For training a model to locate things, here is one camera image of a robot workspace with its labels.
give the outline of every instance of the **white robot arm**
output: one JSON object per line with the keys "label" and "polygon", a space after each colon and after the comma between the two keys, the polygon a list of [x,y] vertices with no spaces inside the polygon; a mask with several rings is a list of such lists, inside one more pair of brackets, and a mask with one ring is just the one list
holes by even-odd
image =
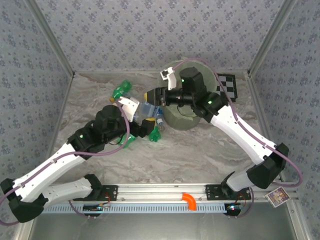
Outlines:
{"label": "white robot arm", "polygon": [[[171,78],[169,77],[171,80],[172,74],[171,71],[161,72],[164,78],[166,75],[171,75]],[[202,74],[196,68],[185,68],[179,74],[183,79],[181,89],[174,88],[173,81],[170,84],[170,90],[167,87],[155,88],[146,94],[146,100],[155,106],[190,105],[197,116],[221,129],[244,149],[254,165],[239,173],[232,172],[222,181],[221,190],[227,198],[235,199],[239,191],[251,186],[266,189],[284,169],[286,161],[250,137],[239,126],[239,123],[256,138],[263,140],[268,146],[273,146],[273,149],[285,156],[288,156],[289,153],[287,146],[283,143],[275,145],[274,142],[251,128],[239,116],[236,120],[227,102],[217,93],[207,91]],[[128,99],[121,99],[121,101],[125,105],[123,109],[126,116],[132,121],[139,102],[130,102]],[[67,143],[40,166],[16,180],[7,178],[1,182],[0,186],[5,194],[19,187],[7,196],[11,211],[19,222],[30,221],[37,217],[44,208],[53,204],[76,198],[95,199],[100,195],[102,185],[93,174],[88,174],[70,183],[51,184],[71,168],[90,158],[90,156],[81,155],[83,152],[98,153],[104,149],[105,144],[123,136],[127,128],[121,115],[121,111],[116,106],[105,106],[96,114],[95,120],[77,130]],[[154,121],[144,120],[140,126],[132,121],[129,127],[130,133],[135,137],[143,138],[152,132],[154,124]],[[57,157],[70,152],[81,152],[81,154],[69,154],[56,161]]]}
{"label": "white robot arm", "polygon": [[[202,74],[195,67],[188,67],[179,73],[182,88],[169,90],[167,87],[155,88],[146,94],[148,103],[153,105],[169,106],[176,104],[179,107],[191,106],[193,112],[208,123],[221,129],[229,135],[248,154],[253,162],[253,167],[235,173],[232,172],[221,183],[223,193],[226,196],[234,196],[240,190],[251,186],[266,189],[277,175],[284,169],[286,161],[275,154],[271,149],[277,150],[288,156],[289,149],[283,143],[276,145],[266,139],[250,127],[244,120],[237,116],[235,119],[231,106],[220,95],[207,91]],[[242,124],[257,139],[265,143],[261,145],[258,141],[248,135],[240,127]]]}

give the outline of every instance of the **marble surface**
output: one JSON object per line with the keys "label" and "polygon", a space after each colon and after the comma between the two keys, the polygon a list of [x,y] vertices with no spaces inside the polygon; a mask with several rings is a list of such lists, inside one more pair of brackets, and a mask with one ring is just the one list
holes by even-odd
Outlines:
{"label": "marble surface", "polygon": [[[127,79],[132,93],[157,87],[159,74],[91,73],[76,74],[71,85],[55,150],[78,128],[95,118],[97,111],[109,105],[115,86]],[[244,79],[237,79],[238,114],[260,131],[249,89]],[[116,148],[106,145],[105,151]],[[103,184],[114,183],[220,183],[230,172],[252,164],[247,154],[224,132],[203,119],[188,131],[166,125],[162,138],[150,142],[147,137],[113,155],[92,157],[67,172],[59,182],[74,181],[85,174],[95,174]]]}

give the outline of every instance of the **sticker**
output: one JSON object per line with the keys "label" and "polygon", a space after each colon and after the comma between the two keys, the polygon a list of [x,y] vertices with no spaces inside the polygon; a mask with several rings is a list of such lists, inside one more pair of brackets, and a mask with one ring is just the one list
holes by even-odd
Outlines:
{"label": "sticker", "polygon": [[269,192],[265,197],[274,208],[279,207],[290,199],[290,196],[282,186]]}

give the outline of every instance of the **blue object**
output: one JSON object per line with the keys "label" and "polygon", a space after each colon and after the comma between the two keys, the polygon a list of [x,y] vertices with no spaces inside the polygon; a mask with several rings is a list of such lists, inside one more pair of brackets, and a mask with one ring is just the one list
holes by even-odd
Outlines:
{"label": "blue object", "polygon": [[155,114],[156,123],[158,125],[162,125],[164,124],[164,113],[162,112],[162,109],[159,106],[157,106],[156,108],[157,108],[157,112]]}
{"label": "blue object", "polygon": [[155,106],[144,101],[140,103],[140,110],[147,118],[153,118],[155,116]]}
{"label": "blue object", "polygon": [[133,120],[138,122],[138,118],[139,118],[139,115],[138,115],[137,112],[135,112],[134,115],[133,115]]}

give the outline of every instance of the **patterned wallpaper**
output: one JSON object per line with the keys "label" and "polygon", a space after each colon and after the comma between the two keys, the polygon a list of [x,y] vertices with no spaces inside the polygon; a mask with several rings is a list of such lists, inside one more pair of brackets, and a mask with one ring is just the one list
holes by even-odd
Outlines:
{"label": "patterned wallpaper", "polygon": [[[44,161],[69,78],[24,1],[1,1],[0,6],[2,181]],[[0,207],[0,218],[12,222],[7,206],[5,201]],[[11,240],[14,229],[0,226],[0,239]]]}
{"label": "patterned wallpaper", "polygon": [[[277,142],[303,172],[298,189],[314,239],[320,239],[320,3],[298,1],[254,77]],[[287,167],[288,180],[297,173]]]}
{"label": "patterned wallpaper", "polygon": [[37,0],[74,71],[247,70],[283,0]]}

